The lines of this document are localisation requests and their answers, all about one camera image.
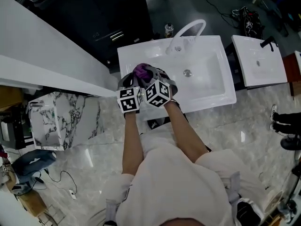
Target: person's right arm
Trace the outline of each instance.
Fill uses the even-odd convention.
[[[195,163],[200,156],[208,152],[205,144],[190,126],[175,102],[169,101],[164,107],[169,115],[177,146]]]

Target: person's arm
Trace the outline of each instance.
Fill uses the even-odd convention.
[[[136,124],[136,112],[126,113],[125,119],[126,127],[122,157],[122,174],[135,176],[139,165],[143,161],[143,150]]]
[[[164,107],[170,118],[178,147],[195,163],[200,156],[208,152],[205,144],[190,126],[175,102],[169,101]]]

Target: purple object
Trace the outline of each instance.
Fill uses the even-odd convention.
[[[150,66],[148,64],[139,64],[136,66],[136,68],[133,70],[133,74],[140,79],[143,80],[150,80],[151,76],[149,75],[149,73],[147,73],[147,71],[145,70],[146,66]]]

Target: white sink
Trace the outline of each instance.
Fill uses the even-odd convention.
[[[262,48],[264,40],[233,35],[232,41],[238,55],[245,86],[258,86],[287,82],[279,48],[275,43]]]
[[[184,113],[236,103],[229,63],[220,36],[181,37],[193,42],[189,50],[166,54],[172,39],[153,40],[118,48],[121,77],[140,63],[164,70],[176,82],[174,98]],[[184,76],[190,70],[191,76]],[[164,108],[141,104],[143,120],[166,117]]]

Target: marble box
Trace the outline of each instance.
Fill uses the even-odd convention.
[[[34,146],[66,150],[103,132],[98,98],[53,92],[29,103]]]

